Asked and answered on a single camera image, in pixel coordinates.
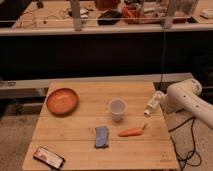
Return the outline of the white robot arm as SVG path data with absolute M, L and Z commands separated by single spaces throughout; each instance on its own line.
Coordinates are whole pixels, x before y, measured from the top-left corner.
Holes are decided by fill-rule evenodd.
M 186 110 L 213 130 L 213 105 L 199 97 L 202 86 L 196 79 L 171 84 L 161 100 L 167 113 Z

